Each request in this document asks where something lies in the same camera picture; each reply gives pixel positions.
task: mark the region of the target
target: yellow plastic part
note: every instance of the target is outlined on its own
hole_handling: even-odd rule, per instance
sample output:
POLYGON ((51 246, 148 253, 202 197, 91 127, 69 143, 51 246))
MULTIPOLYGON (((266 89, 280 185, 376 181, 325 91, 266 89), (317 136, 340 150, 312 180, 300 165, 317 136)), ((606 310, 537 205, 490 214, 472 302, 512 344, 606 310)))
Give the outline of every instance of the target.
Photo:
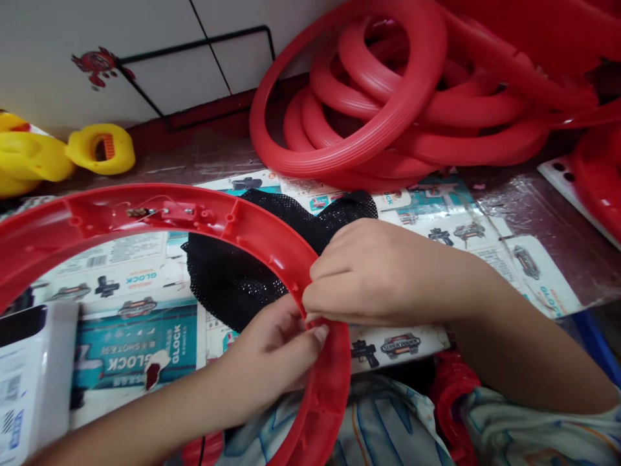
POLYGON ((33 133, 0 133, 0 170, 22 181, 62 181, 76 166, 65 155, 64 142, 33 133))
POLYGON ((76 165, 100 175, 118 175, 136 163, 131 137, 123 128, 112 124, 91 125, 72 133, 67 156, 76 165), (98 161, 95 156, 99 144, 105 149, 104 161, 98 161))
POLYGON ((0 113, 0 132, 10 131, 18 126, 24 126, 28 123, 12 113, 0 113))
POLYGON ((18 180, 0 170, 0 199, 8 199, 32 191, 41 180, 18 180))

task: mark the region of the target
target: black mesh net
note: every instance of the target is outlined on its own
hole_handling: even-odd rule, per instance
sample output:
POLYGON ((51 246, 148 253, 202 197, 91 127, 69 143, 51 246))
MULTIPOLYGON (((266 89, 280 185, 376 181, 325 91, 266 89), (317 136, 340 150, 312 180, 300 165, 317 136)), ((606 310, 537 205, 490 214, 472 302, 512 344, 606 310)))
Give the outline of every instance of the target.
MULTIPOLYGON (((360 218, 377 218, 375 202, 364 191, 346 194, 318 216, 284 194, 249 190, 240 197, 286 222, 317 254, 341 227, 360 218)), ((244 330, 262 308, 287 293, 266 265, 233 245, 190 233, 182 248, 188 254, 192 293, 207 312, 236 332, 244 330)))

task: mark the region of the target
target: red cartoon sticker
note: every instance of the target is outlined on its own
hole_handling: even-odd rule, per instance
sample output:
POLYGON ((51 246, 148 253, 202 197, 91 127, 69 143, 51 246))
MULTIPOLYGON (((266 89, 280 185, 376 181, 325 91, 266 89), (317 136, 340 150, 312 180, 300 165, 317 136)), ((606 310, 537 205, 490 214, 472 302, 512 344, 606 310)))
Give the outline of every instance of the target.
MULTIPOLYGON (((115 69, 116 61, 118 57, 111 52, 108 52, 107 49, 100 47, 99 51, 86 52, 81 57, 76 57, 75 55, 71 56, 71 61, 73 61, 81 71, 90 73, 89 81, 94 85, 91 86, 93 91, 99 91, 100 87, 105 87, 105 82, 100 78, 100 75, 104 78, 116 78, 118 75, 115 69)), ((134 74, 124 68, 127 74, 135 79, 134 74)))

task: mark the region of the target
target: shirt sleeve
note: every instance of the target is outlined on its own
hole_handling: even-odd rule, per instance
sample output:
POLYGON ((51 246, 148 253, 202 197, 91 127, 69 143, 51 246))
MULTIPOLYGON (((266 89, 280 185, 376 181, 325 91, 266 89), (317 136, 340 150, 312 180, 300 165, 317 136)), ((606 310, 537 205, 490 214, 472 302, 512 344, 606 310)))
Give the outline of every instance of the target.
POLYGON ((478 388, 466 400, 463 419, 481 464, 621 462, 620 405, 592 416, 555 414, 525 408, 493 390, 478 388))

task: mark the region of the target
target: clothing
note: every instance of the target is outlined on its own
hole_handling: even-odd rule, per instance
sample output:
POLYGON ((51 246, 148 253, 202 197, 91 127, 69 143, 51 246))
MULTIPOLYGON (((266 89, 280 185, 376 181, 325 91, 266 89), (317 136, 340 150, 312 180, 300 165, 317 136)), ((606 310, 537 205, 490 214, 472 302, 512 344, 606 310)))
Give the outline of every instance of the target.
MULTIPOLYGON (((282 444, 302 393, 283 396, 240 428, 218 466, 262 466, 282 444)), ((621 463, 621 406, 594 416, 551 414, 519 406, 480 388, 463 406, 463 419, 481 464, 615 465, 621 463)), ((352 380, 347 410, 329 465, 453 465, 435 433, 433 403, 379 375, 352 380)))

